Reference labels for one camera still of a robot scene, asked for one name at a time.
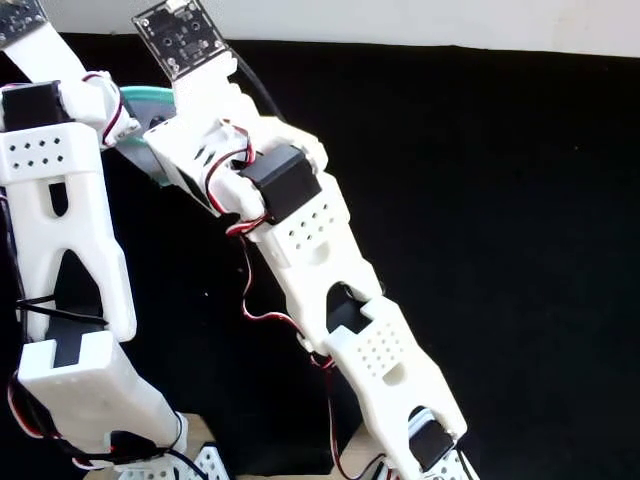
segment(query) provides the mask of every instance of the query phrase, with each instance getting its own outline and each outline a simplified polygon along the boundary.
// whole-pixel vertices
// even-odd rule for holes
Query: mounting hole
[[[401,363],[398,363],[395,367],[389,370],[384,377],[382,377],[382,380],[384,380],[384,383],[386,383],[390,387],[393,387],[395,385],[401,384],[406,376],[407,373],[404,366]]]

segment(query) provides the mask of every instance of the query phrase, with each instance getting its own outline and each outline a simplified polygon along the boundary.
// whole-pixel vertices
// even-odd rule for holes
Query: humanoid robot
[[[197,0],[166,0],[133,19],[172,82],[119,88],[88,72],[37,0],[0,1],[0,47],[33,83],[7,85],[0,103],[0,203],[14,261],[24,331],[8,385],[23,430],[61,445],[79,468],[115,466],[122,478],[225,478],[215,447],[183,455],[188,422],[142,379],[120,343],[136,333],[124,253],[113,234],[100,153],[119,148],[152,178],[192,196],[226,234],[255,244],[286,297],[286,322],[318,368],[339,369],[357,395],[381,454],[357,478],[477,478],[456,450],[467,424],[438,366],[384,296],[349,227],[327,154],[288,125],[249,66]],[[229,81],[238,66],[273,106],[260,115]],[[136,112],[141,98],[155,109]],[[51,191],[63,186],[64,211]],[[98,286],[101,312],[57,307],[62,255],[73,251]],[[330,442],[340,472],[329,402]]]

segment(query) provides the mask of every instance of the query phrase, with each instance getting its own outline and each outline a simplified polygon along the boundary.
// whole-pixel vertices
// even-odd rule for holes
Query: cable
[[[247,241],[245,240],[245,238],[243,236],[238,236],[237,238],[238,238],[238,240],[240,240],[240,243],[242,245],[244,258],[245,258],[246,265],[247,265],[247,283],[246,283],[246,285],[244,287],[244,291],[242,292],[242,315],[247,320],[251,320],[252,322],[260,322],[260,321],[263,321],[263,320],[280,320],[280,321],[283,321],[285,323],[288,323],[293,328],[295,328],[297,332],[300,332],[300,327],[298,327],[296,322],[289,315],[285,315],[284,313],[281,313],[281,312],[269,312],[269,313],[265,313],[263,315],[253,315],[253,314],[251,314],[249,312],[249,310],[247,309],[247,295],[249,294],[249,291],[251,290],[251,287],[253,286],[253,269],[252,269],[252,266],[251,266],[251,258],[249,257],[249,251],[248,251],[248,248],[247,248]]]
[[[230,46],[228,47],[228,49],[229,49],[229,52],[231,52],[231,54],[234,57],[236,57],[236,60],[238,60],[238,67],[240,68],[242,73],[244,73],[244,75],[247,77],[247,80],[249,80],[251,84],[254,86],[258,94],[262,97],[262,100],[264,101],[266,106],[269,108],[273,116],[278,117],[280,121],[284,122],[285,121],[284,115],[278,108],[278,105],[276,104],[275,100],[269,93],[269,90],[267,90],[267,87],[265,87],[264,83],[262,83],[262,80],[260,80],[260,77],[258,77],[256,72],[253,71],[251,66],[245,61],[244,58],[242,58],[238,54],[238,52],[236,52]]]
[[[227,160],[229,160],[231,157],[233,157],[234,155],[238,155],[240,153],[245,153],[247,151],[246,148],[243,148],[241,150],[234,150],[233,152],[227,153],[226,155],[223,155],[222,157],[220,157],[220,159],[213,164],[213,166],[209,169],[209,171],[207,172],[207,176],[204,179],[204,188],[205,188],[205,193],[207,194],[207,198],[209,199],[209,202],[211,202],[211,205],[213,206],[213,208],[215,208],[218,212],[220,212],[221,214],[225,214],[225,213],[229,213],[227,212],[227,210],[220,204],[220,202],[218,202],[218,200],[216,199],[216,197],[213,195],[213,193],[211,193],[211,189],[209,188],[209,183],[211,183],[211,178],[213,177],[213,174],[216,172],[216,170],[222,166],[222,164],[224,162],[226,162]]]
[[[31,415],[31,419],[36,423],[36,427],[31,426],[29,422],[25,420],[24,415],[20,412],[14,400],[15,384],[19,385],[17,371],[13,373],[13,375],[9,379],[9,382],[7,382],[7,403],[9,404],[9,410],[11,411],[13,418],[16,420],[16,422],[18,423],[20,428],[24,431],[24,433],[26,433],[29,437],[36,438],[36,439],[60,440],[61,436],[55,430],[55,427],[53,427],[54,428],[53,430],[48,430],[47,427],[45,427],[44,423],[42,422],[42,419],[38,416],[38,413],[36,413],[35,408],[31,404],[31,401],[29,399],[29,393],[26,390],[25,390],[26,396],[24,397],[24,402],[29,408],[29,414]]]
[[[325,382],[327,386],[327,406],[329,410],[329,443],[331,448],[331,457],[333,458],[333,463],[338,468],[340,475],[344,477],[345,480],[361,480],[366,473],[369,471],[371,467],[373,467],[376,463],[380,462],[384,459],[384,453],[379,453],[364,467],[362,472],[360,472],[357,476],[352,477],[347,474],[342,466],[342,462],[340,461],[340,451],[338,449],[338,439],[336,435],[336,422],[333,414],[333,401],[331,400],[331,393],[333,390],[333,384],[331,381],[331,368],[325,369]]]
[[[16,253],[16,247],[13,241],[13,225],[11,224],[11,212],[9,211],[9,199],[4,194],[4,190],[0,190],[0,207],[2,209],[2,217],[5,224],[6,234],[6,247],[9,261],[11,262],[11,269],[13,270],[13,276],[18,287],[18,298],[25,297],[24,283],[22,282],[22,275],[20,274],[20,266],[18,264],[18,256]],[[22,343],[29,343],[29,333],[27,324],[29,317],[26,310],[20,310],[19,314],[20,323],[22,326]]]
[[[44,435],[42,434],[42,432],[39,432],[38,430],[30,426],[18,411],[13,401],[13,397],[15,393],[13,391],[12,384],[13,384],[13,379],[10,380],[9,383],[7,383],[7,403],[9,404],[9,410],[11,410],[11,414],[13,415],[13,418],[15,419],[18,426],[22,429],[22,431],[26,433],[29,437],[36,438],[36,439],[43,439]]]
[[[91,72],[88,73],[83,79],[83,82],[87,82],[89,80],[91,80],[92,78],[100,78],[104,81],[109,82],[112,90],[114,91],[114,93],[116,93],[118,95],[118,106],[116,107],[116,111],[113,113],[113,116],[111,117],[111,119],[109,120],[109,123],[107,123],[107,126],[104,129],[104,132],[102,134],[102,144],[105,147],[113,147],[114,145],[108,144],[107,143],[107,138],[109,137],[109,134],[111,133],[111,131],[114,129],[114,127],[117,125],[118,121],[120,120],[120,117],[122,116],[122,111],[124,110],[124,95],[122,94],[122,92],[120,91],[120,89],[115,86],[115,84],[113,83],[113,81],[107,77],[105,77],[104,75],[97,73],[97,72]]]
[[[76,468],[79,468],[80,470],[86,470],[86,471],[102,470],[105,468],[105,467],[96,467],[95,465],[80,463],[80,460],[74,457],[71,458],[71,463],[73,463]]]
[[[472,480],[474,477],[471,476],[469,466],[467,465],[467,460],[462,451],[458,451],[458,457],[460,457],[460,465],[462,465],[462,470],[464,470],[465,475],[467,476],[467,478],[469,478],[469,480]]]
[[[173,448],[170,448],[169,450],[167,450],[167,455],[171,455],[173,457],[176,457],[178,460],[181,460],[186,466],[188,466],[191,470],[193,470],[193,472],[196,475],[202,478],[202,480],[209,480],[209,476],[206,473],[204,473],[202,470],[200,470],[198,466],[195,463],[193,463],[187,456],[181,454],[180,452],[177,452]]]
[[[260,225],[262,225],[264,222],[266,222],[267,218],[269,218],[269,215],[263,215],[262,217],[257,218],[255,220],[251,220],[249,222],[236,223],[235,225],[232,225],[229,228],[227,228],[226,234],[228,237],[246,235],[247,233],[252,232],[256,228],[258,228]]]
[[[88,325],[99,325],[105,326],[107,322],[102,317],[97,317],[95,315],[85,315],[81,313],[68,312],[66,310],[55,310],[51,308],[38,307],[38,303],[51,302],[54,300],[53,295],[49,295],[47,297],[34,298],[30,300],[18,300],[16,302],[16,308],[18,310],[26,310],[34,313],[41,313],[43,315],[49,315],[59,318],[64,318],[66,320],[71,320],[76,323],[84,323]]]

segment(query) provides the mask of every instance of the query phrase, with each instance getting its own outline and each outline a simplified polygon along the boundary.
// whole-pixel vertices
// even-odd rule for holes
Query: black fabric
[[[136,38],[72,45],[120,84],[167,84]],[[234,46],[288,120],[325,144],[364,255],[466,415],[463,447],[481,477],[637,477],[640,62]],[[4,81],[20,80],[0,66]],[[139,372],[176,409],[207,418],[234,473],[328,468],[321,374],[286,325],[242,320],[237,245],[117,154],[105,171]],[[281,306],[266,272],[259,264],[258,312]],[[0,296],[8,378],[20,335],[12,292]],[[341,424],[357,418],[343,404]],[[68,461],[25,439],[2,408],[2,459],[23,478],[43,465],[62,478]]]

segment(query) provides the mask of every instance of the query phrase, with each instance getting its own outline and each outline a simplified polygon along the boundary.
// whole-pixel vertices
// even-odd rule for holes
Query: circuit board
[[[172,81],[227,48],[211,17],[197,0],[168,0],[133,17],[132,21]]]
[[[38,0],[0,0],[0,50],[47,23]]]

